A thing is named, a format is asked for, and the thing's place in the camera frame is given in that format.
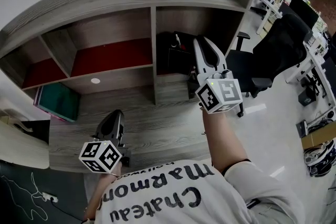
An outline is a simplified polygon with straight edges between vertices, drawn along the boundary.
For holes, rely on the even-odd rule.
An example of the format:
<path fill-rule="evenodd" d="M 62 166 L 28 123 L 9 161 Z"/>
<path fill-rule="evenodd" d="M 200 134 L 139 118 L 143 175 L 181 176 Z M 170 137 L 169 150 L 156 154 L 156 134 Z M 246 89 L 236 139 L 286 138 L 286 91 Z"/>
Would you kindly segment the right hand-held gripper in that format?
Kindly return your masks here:
<path fill-rule="evenodd" d="M 227 112 L 242 105 L 239 82 L 225 69 L 225 56 L 208 38 L 199 35 L 193 41 L 198 73 L 192 70 L 187 80 L 188 97 L 198 99 L 208 114 Z"/>

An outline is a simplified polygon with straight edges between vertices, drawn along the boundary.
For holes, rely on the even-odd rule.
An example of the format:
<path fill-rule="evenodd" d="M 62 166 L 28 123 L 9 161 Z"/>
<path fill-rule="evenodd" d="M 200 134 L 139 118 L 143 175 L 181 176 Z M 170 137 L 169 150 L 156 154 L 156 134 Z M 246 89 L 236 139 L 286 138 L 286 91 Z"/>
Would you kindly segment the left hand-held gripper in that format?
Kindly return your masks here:
<path fill-rule="evenodd" d="M 122 143 L 124 114 L 121 110 L 109 113 L 98 125 L 91 142 L 85 142 L 79 160 L 93 173 L 111 174 L 120 162 L 131 164 L 131 151 Z"/>

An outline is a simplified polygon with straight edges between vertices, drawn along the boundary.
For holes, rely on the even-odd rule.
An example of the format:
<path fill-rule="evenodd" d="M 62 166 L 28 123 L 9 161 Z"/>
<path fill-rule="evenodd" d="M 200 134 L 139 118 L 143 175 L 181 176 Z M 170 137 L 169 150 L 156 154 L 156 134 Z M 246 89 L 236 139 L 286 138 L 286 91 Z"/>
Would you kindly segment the black pen holder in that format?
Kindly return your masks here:
<path fill-rule="evenodd" d="M 186 50 L 181 48 L 172 48 L 171 43 L 173 41 L 173 35 L 178 34 L 181 45 L 184 45 Z M 194 41 L 195 36 L 179 31 L 175 31 L 172 34 L 172 41 L 168 50 L 168 69 L 173 73 L 181 73 L 189 75 L 191 68 L 195 63 L 194 56 Z"/>

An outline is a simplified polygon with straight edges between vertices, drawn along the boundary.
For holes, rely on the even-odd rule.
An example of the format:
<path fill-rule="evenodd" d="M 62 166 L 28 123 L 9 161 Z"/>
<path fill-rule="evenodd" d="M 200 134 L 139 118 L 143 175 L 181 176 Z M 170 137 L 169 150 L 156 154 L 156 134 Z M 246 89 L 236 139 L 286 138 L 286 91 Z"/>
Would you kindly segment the teal book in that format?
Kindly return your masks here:
<path fill-rule="evenodd" d="M 78 118 L 81 95 L 62 83 L 40 87 L 37 106 L 64 121 L 75 122 Z"/>

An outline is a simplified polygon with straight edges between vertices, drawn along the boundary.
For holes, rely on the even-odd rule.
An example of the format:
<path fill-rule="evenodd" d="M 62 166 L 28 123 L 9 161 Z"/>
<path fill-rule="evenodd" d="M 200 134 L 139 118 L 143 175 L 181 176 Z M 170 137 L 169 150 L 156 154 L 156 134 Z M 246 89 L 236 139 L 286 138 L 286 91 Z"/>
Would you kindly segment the person's left forearm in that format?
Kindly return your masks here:
<path fill-rule="evenodd" d="M 93 192 L 93 195 L 86 207 L 83 221 L 91 220 L 95 218 L 96 211 L 100 205 L 100 200 L 103 197 L 104 191 L 110 186 L 119 176 L 120 171 L 114 170 L 111 174 L 101 174 L 97 183 L 97 186 Z"/>

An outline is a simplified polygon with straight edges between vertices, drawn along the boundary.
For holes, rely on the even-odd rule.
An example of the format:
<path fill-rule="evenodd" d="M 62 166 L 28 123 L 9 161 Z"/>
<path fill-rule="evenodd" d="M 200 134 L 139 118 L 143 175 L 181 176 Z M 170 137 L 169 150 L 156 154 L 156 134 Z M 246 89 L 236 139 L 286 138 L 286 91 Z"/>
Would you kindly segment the grey wooden desk with hutch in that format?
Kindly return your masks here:
<path fill-rule="evenodd" d="M 85 173 L 83 144 L 116 109 L 130 170 L 207 159 L 187 77 L 168 71 L 169 32 L 204 35 L 227 55 L 251 0 L 41 0 L 0 28 L 0 71 L 22 93 L 62 83 L 81 95 L 75 122 L 50 119 L 49 166 Z M 91 83 L 100 79 L 99 84 Z"/>

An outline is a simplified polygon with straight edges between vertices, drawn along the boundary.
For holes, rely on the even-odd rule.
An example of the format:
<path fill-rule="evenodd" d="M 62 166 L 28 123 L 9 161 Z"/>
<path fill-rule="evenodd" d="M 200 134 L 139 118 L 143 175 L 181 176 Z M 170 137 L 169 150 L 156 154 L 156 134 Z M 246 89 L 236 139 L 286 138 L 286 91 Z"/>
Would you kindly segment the black office chair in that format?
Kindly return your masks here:
<path fill-rule="evenodd" d="M 272 87 L 277 75 L 298 65 L 307 57 L 304 41 L 311 29 L 295 14 L 285 14 L 275 20 L 268 34 L 252 52 L 230 50 L 227 68 L 238 80 L 240 90 L 256 98 Z"/>

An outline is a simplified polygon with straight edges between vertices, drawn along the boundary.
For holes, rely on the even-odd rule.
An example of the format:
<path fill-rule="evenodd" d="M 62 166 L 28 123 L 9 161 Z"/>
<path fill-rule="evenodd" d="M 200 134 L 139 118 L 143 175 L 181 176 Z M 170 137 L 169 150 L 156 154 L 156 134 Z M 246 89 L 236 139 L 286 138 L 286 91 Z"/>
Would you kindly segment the long white office desk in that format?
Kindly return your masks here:
<path fill-rule="evenodd" d="M 309 47 L 307 43 L 304 42 L 303 44 L 306 48 L 307 56 L 304 61 L 299 64 L 299 67 L 297 67 L 293 73 L 285 79 L 285 81 L 286 83 L 291 83 L 294 80 L 299 81 L 299 78 L 305 76 L 309 71 L 315 68 L 317 75 L 321 80 L 321 84 L 324 87 L 326 96 L 328 97 L 328 106 L 334 109 L 336 108 L 336 98 L 334 97 L 331 85 L 326 77 L 326 70 L 322 68 L 322 64 L 325 60 L 320 54 L 315 55 L 315 50 L 312 47 Z"/>

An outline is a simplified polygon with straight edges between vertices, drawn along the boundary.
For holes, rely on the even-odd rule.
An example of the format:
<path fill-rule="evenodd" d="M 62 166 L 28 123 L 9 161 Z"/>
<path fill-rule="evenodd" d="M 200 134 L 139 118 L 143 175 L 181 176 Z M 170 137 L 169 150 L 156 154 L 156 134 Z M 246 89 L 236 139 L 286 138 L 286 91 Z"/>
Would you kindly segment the black desk divider panel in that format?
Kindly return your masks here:
<path fill-rule="evenodd" d="M 330 83 L 336 83 L 336 64 L 331 57 L 327 58 L 321 65 L 324 70 L 325 76 Z"/>

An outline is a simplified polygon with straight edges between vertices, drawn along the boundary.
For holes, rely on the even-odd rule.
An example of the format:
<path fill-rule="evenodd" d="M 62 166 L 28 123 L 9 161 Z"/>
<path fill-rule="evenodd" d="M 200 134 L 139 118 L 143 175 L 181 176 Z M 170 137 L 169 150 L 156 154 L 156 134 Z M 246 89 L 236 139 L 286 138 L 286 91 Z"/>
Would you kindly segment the person's white printed shirt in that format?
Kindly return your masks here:
<path fill-rule="evenodd" d="M 177 161 L 118 177 L 83 224 L 305 224 L 295 193 L 252 162 Z"/>

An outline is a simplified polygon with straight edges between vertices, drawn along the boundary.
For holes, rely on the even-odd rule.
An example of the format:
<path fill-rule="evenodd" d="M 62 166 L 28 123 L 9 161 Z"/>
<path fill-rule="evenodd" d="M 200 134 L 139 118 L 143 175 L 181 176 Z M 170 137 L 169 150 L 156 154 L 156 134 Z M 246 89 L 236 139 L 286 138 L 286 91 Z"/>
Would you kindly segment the black waste bin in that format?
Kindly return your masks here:
<path fill-rule="evenodd" d="M 316 94 L 314 88 L 312 86 L 305 87 L 305 89 L 298 95 L 298 101 L 302 106 L 308 106 L 315 102 Z"/>

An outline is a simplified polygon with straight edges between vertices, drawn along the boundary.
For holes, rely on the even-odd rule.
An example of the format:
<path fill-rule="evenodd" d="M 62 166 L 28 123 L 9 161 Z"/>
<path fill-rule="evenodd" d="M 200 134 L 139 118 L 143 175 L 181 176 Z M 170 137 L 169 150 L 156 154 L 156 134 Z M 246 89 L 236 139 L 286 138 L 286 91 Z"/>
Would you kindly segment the black swivel chair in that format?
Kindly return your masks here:
<path fill-rule="evenodd" d="M 312 73 L 311 76 L 308 74 L 305 75 L 301 79 L 300 84 L 302 87 L 305 88 L 307 96 L 311 98 L 313 101 L 315 101 L 316 97 L 320 93 L 318 86 L 322 86 L 322 82 L 315 68 L 311 70 L 311 73 Z"/>

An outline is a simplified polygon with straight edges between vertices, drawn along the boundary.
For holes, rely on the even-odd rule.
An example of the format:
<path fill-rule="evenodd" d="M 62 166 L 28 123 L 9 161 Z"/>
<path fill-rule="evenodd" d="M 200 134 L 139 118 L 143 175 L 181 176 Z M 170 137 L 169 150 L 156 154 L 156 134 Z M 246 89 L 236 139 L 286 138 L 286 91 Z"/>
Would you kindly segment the black computer monitor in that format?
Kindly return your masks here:
<path fill-rule="evenodd" d="M 304 0 L 291 0 L 289 7 L 306 23 L 309 28 L 313 28 L 319 15 Z"/>

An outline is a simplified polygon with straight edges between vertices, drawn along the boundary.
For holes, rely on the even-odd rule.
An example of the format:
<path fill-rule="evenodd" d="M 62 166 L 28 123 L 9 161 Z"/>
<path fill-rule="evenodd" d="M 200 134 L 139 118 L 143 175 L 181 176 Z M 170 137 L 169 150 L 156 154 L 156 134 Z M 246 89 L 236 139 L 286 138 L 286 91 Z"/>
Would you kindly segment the tall cardboard box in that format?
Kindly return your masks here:
<path fill-rule="evenodd" d="M 336 137 L 336 125 L 329 124 L 303 137 L 301 139 L 302 148 L 306 150 L 308 148 L 332 140 L 335 137 Z"/>

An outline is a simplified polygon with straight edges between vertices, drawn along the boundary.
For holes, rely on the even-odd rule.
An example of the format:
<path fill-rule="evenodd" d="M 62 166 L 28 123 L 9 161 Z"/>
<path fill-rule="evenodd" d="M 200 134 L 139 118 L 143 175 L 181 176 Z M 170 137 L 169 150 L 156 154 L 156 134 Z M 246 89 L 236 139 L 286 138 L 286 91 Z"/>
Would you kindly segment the long-handled dustpan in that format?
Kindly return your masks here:
<path fill-rule="evenodd" d="M 296 124 L 299 137 L 303 138 L 309 135 L 310 133 L 321 129 L 334 121 L 336 121 L 335 109 L 331 109 L 326 113 L 321 114 L 320 116 L 316 116 L 315 120 L 313 120 L 310 123 L 307 123 L 306 120 L 302 120 L 301 122 Z"/>

